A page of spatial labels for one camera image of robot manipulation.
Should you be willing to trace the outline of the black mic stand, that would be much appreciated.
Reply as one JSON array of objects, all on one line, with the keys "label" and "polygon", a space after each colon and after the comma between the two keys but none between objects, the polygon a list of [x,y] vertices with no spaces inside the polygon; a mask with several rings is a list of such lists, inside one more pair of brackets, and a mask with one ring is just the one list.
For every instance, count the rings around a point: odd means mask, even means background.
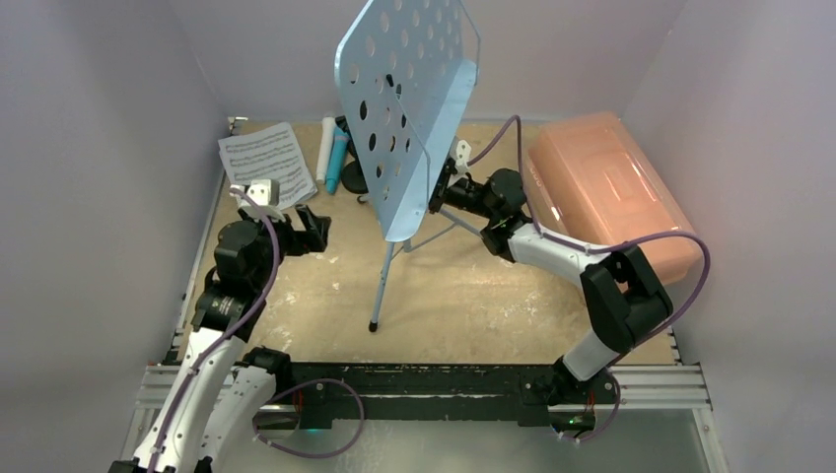
[{"label": "black mic stand", "polygon": [[346,136],[347,136],[347,153],[352,157],[357,157],[356,148],[353,142],[353,137],[350,131],[350,127],[345,115],[338,115],[334,118],[336,127],[340,129]]},{"label": "black mic stand", "polygon": [[340,181],[343,187],[350,193],[362,195],[369,192],[362,167],[357,160],[348,163],[342,169]]}]

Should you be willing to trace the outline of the sheet music page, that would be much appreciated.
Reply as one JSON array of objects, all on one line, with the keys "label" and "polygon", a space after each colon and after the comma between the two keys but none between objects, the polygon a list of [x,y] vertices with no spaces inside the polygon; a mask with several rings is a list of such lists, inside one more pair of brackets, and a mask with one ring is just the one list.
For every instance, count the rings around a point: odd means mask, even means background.
[{"label": "sheet music page", "polygon": [[300,204],[317,193],[299,141],[287,122],[218,141],[219,156],[232,184],[255,179],[279,182],[279,209]]}]

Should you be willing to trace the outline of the blue toy microphone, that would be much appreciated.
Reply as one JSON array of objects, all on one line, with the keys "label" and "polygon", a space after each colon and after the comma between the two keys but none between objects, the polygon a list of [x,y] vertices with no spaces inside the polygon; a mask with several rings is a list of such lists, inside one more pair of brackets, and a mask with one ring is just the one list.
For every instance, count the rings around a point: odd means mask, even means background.
[{"label": "blue toy microphone", "polygon": [[339,185],[349,140],[348,133],[339,127],[334,129],[331,152],[325,173],[325,189],[329,195],[334,195]]}]

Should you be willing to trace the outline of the white toy microphone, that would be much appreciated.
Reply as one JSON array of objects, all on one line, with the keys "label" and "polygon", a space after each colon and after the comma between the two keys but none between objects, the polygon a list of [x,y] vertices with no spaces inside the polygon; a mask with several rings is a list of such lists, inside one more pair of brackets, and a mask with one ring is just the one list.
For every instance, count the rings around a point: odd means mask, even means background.
[{"label": "white toy microphone", "polygon": [[319,184],[325,184],[327,168],[334,141],[336,121],[333,116],[325,116],[320,124],[321,134],[316,159],[315,181]]}]

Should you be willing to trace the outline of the light blue music stand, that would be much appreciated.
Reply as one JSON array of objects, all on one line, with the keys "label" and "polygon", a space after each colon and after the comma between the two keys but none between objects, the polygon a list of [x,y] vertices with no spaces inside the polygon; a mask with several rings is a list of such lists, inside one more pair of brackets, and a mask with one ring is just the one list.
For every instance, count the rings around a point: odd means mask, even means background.
[{"label": "light blue music stand", "polygon": [[386,243],[369,330],[394,250],[420,229],[479,79],[461,1],[369,1],[337,44],[334,80]]}]

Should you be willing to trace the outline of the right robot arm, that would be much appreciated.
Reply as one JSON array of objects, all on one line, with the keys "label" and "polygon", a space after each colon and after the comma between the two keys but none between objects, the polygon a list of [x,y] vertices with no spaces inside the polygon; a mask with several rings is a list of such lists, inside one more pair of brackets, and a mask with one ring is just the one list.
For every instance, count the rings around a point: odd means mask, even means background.
[{"label": "right robot arm", "polygon": [[591,390],[593,378],[672,315],[672,301],[638,244],[607,249],[563,236],[537,226],[525,203],[517,171],[498,169],[479,183],[448,158],[429,209],[453,207],[486,219],[479,235],[492,255],[557,275],[581,290],[591,329],[554,363],[544,386],[553,396],[576,401]]}]

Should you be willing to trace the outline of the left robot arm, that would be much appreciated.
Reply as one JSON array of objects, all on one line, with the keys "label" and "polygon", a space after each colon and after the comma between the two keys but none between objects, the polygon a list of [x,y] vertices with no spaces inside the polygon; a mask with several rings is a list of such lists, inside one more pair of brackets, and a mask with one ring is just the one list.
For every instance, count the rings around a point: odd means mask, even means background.
[{"label": "left robot arm", "polygon": [[260,221],[240,212],[224,226],[214,267],[195,303],[185,355],[163,407],[131,458],[112,472],[218,472],[231,443],[267,401],[293,393],[288,354],[244,350],[277,268],[288,256],[322,253],[332,220],[306,205],[295,208],[303,226],[286,214]]}]

